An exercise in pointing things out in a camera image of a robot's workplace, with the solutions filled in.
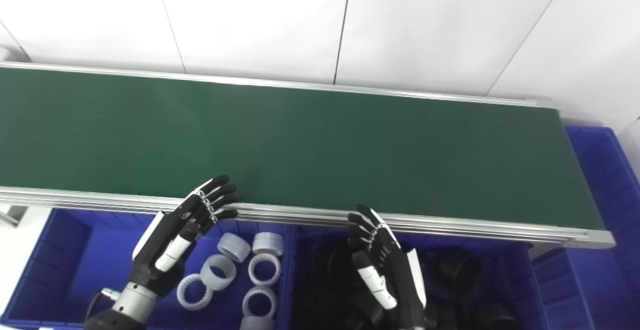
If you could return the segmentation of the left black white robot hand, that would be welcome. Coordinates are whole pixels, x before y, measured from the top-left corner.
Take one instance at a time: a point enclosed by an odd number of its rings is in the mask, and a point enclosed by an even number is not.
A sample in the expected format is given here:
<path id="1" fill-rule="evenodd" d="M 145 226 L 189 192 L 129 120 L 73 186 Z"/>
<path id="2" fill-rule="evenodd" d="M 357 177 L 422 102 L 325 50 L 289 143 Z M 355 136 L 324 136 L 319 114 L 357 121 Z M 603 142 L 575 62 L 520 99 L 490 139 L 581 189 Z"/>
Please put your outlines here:
<path id="1" fill-rule="evenodd" d="M 197 241 L 223 219 L 237 217 L 227 206 L 237 200 L 228 175 L 211 178 L 191 191 L 173 212 L 165 214 L 135 255 L 128 284 L 164 298 L 185 275 L 186 261 Z"/>

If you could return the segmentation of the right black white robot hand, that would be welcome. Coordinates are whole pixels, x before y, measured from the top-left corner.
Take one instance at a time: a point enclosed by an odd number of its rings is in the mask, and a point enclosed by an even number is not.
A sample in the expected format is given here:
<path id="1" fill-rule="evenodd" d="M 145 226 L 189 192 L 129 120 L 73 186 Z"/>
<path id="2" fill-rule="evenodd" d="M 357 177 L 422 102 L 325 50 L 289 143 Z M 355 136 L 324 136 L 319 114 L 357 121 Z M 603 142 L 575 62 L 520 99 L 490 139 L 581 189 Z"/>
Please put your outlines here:
<path id="1" fill-rule="evenodd" d="M 390 328 L 425 330 L 425 282 L 416 250 L 403 251 L 387 222 L 371 207 L 358 204 L 347 218 L 351 260 Z"/>

